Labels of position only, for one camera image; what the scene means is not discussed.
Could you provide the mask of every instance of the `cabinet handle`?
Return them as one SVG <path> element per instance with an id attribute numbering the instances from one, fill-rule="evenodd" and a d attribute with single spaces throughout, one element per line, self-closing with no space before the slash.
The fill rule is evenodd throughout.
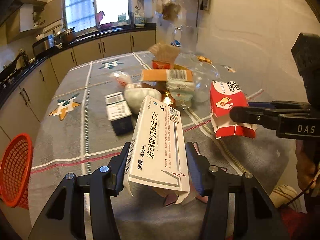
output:
<path id="1" fill-rule="evenodd" d="M 22 89 L 22 91 L 26 93 L 26 96 L 27 96 L 27 98 L 28 98 L 28 101 L 30 102 L 30 98 L 29 98 L 29 96 L 28 96 L 28 94 L 27 94 L 26 90 L 23 88 L 23 89 Z"/>
<path id="2" fill-rule="evenodd" d="M 28 103 L 27 103 L 26 99 L 24 98 L 24 96 L 23 96 L 22 92 L 20 92 L 20 95 L 22 96 L 22 98 L 23 98 L 23 100 L 24 100 L 24 102 L 26 103 L 26 106 L 27 106 L 27 105 L 28 105 Z"/>
<path id="3" fill-rule="evenodd" d="M 74 62 L 75 60 L 73 59 L 72 51 L 70 53 L 71 53 L 72 61 Z"/>
<path id="4" fill-rule="evenodd" d="M 44 81 L 44 76 L 43 76 L 43 74 L 42 74 L 42 71 L 39 70 L 39 72 L 40 72 L 40 74 L 42 75 L 42 80 Z"/>

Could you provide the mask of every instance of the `pink stripe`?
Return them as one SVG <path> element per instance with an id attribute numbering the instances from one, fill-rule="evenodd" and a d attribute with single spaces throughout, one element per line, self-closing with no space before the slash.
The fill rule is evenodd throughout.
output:
<path id="1" fill-rule="evenodd" d="M 69 167 L 69 166 L 80 165 L 82 163 L 87 163 L 87 162 L 95 162 L 95 161 L 106 159 L 106 158 L 109 158 L 109 157 L 112 157 L 112 156 L 116 156 L 116 155 L 119 155 L 119 154 L 120 154 L 120 152 L 110 153 L 110 154 L 107 154 L 105 156 L 95 157 L 95 158 L 91 158 L 91 159 L 85 159 L 85 160 L 77 161 L 77 162 L 74 162 L 74 163 L 56 163 L 56 164 L 50 165 L 48 167 L 45 167 L 45 168 L 42 168 L 42 169 L 39 169 L 39 170 L 36 170 L 36 171 L 31 171 L 30 174 L 39 173 L 39 172 L 42 172 L 42 171 L 47 171 L 47 170 L 50 170 L 50 169 L 55 168 L 55 167 Z"/>
<path id="2" fill-rule="evenodd" d="M 193 129 L 196 129 L 200 126 L 203 126 L 207 123 L 211 122 L 211 120 L 207 120 L 205 122 L 201 122 L 195 126 L 192 126 L 192 127 L 189 127 L 185 130 L 183 130 L 183 132 L 188 132 L 188 131 L 191 131 Z M 120 152 L 117 152 L 117 153 L 110 153 L 108 155 L 105 155 L 105 156 L 100 156 L 100 157 L 95 157 L 95 158 L 89 158 L 89 159 L 85 159 L 85 160 L 82 160 L 82 161 L 77 161 L 77 162 L 70 162 L 70 163 L 55 163 L 55 164 L 52 164 L 50 166 L 47 166 L 45 168 L 42 168 L 42 169 L 39 169 L 39 170 L 35 170 L 35 171 L 31 171 L 30 174 L 34 174 L 34 173 L 39 173 L 39 172 L 42 172 L 42 171 L 47 171 L 47 170 L 50 170 L 50 169 L 53 169 L 55 167 L 71 167 L 71 166 L 76 166 L 76 165 L 80 165 L 82 163 L 87 163 L 87 162 L 94 162 L 94 161 L 98 161 L 98 160 L 102 160 L 102 159 L 106 159 L 106 158 L 109 158 L 109 157 L 112 157 L 112 156 L 116 156 L 116 155 L 119 155 Z"/>

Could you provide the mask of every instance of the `table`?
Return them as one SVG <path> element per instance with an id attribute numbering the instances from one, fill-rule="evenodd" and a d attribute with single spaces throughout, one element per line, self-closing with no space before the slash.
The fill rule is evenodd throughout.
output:
<path id="1" fill-rule="evenodd" d="M 34 145 L 29 181 L 29 210 L 32 225 L 45 203 L 68 172 L 77 176 L 107 165 L 118 155 L 132 133 L 116 136 L 108 121 L 104 96 L 121 88 L 109 75 L 124 71 L 138 82 L 142 69 L 151 65 L 147 51 L 129 53 L 89 62 L 71 69 L 52 99 Z M 245 72 L 229 72 L 218 66 L 222 81 L 237 81 L 246 95 L 256 93 L 261 84 L 248 80 Z M 266 93 L 256 100 L 272 100 Z M 293 140 L 280 139 L 274 131 L 257 129 L 257 138 L 228 137 L 216 140 L 210 123 L 210 101 L 182 110 L 185 142 L 197 141 L 202 155 L 211 164 L 226 167 L 229 173 L 248 170 L 270 193 L 283 173 Z M 150 187 L 135 185 L 134 197 L 123 190 L 111 197 L 121 239 L 197 239 L 206 205 L 193 200 L 186 205 L 163 206 L 164 198 Z M 229 215 L 232 217 L 233 196 Z M 228 233 L 232 232 L 232 219 Z M 87 239 L 92 235 L 87 231 Z"/>

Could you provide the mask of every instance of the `metal bolt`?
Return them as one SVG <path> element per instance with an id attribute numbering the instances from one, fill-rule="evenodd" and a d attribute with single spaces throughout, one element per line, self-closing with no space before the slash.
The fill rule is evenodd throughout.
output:
<path id="1" fill-rule="evenodd" d="M 217 172 L 218 170 L 219 170 L 219 168 L 217 166 L 215 166 L 215 165 L 211 165 L 209 167 L 209 171 L 211 171 L 211 172 Z"/>
<path id="2" fill-rule="evenodd" d="M 71 172 L 69 172 L 67 175 L 66 175 L 66 179 L 73 179 L 75 175 Z"/>
<path id="3" fill-rule="evenodd" d="M 102 166 L 100 167 L 100 171 L 101 172 L 107 172 L 109 170 L 109 167 L 108 166 Z"/>
<path id="4" fill-rule="evenodd" d="M 252 179 L 252 177 L 253 177 L 253 175 L 252 175 L 251 172 L 246 172 L 246 173 L 244 174 L 244 176 L 245 176 L 247 179 Z"/>

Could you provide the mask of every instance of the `orange basket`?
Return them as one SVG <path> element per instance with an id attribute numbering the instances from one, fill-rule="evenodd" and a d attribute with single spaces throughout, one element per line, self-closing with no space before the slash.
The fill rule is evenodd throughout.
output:
<path id="1" fill-rule="evenodd" d="M 17 135 L 7 147 L 0 166 L 0 194 L 9 207 L 28 208 L 28 183 L 33 147 L 26 133 Z"/>

